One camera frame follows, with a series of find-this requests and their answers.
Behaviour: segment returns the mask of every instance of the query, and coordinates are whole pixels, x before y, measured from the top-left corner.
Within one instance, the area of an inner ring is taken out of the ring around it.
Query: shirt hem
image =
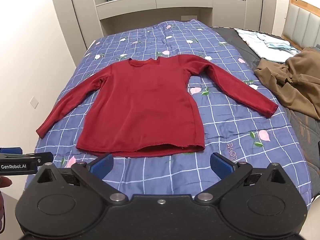
[[[151,146],[160,146],[163,144],[169,144],[174,147],[181,147],[181,149],[164,149],[160,150],[158,153],[154,153],[152,151],[150,152],[139,152],[139,150],[145,148],[145,147],[151,147]],[[109,148],[91,148],[86,147],[81,144],[77,144],[76,148],[79,150],[87,151],[90,154],[93,154],[95,156],[101,156],[105,153],[111,153],[115,157],[159,157],[159,156],[167,156],[167,155],[173,155],[177,153],[191,153],[191,152],[199,152],[203,151],[205,146],[204,143],[194,143],[194,144],[188,144],[188,145],[179,145],[179,144],[173,144],[168,142],[157,142],[152,144],[145,144],[141,145],[138,149],[109,149]]]

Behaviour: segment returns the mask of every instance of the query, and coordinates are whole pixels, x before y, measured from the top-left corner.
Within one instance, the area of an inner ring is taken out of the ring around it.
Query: wall cabinet
[[[53,0],[76,65],[92,41],[162,21],[192,16],[207,26],[272,30],[275,1],[268,0]]]
[[[245,0],[213,0],[213,26],[243,29],[245,5]]]

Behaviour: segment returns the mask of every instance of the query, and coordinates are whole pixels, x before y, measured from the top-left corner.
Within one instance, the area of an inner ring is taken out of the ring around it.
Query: wardrobe door
[[[72,0],[76,16],[87,48],[103,37],[100,20],[94,0]]]
[[[79,65],[87,48],[82,37],[72,0],[53,0],[58,21],[76,66]]]
[[[262,13],[262,0],[246,0],[244,28],[259,31]]]
[[[263,0],[260,31],[272,33],[277,0]]]
[[[245,0],[213,0],[212,26],[244,28]]]

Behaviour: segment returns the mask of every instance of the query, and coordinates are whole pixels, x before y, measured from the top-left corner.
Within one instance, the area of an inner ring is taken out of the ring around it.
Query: wooden headboard
[[[299,50],[320,44],[320,9],[301,0],[290,0],[282,38]]]

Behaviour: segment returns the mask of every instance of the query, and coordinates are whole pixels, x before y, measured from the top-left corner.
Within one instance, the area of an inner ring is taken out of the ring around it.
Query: light switch
[[[34,109],[36,109],[37,105],[39,104],[38,100],[35,97],[32,97],[30,100],[30,104]]]

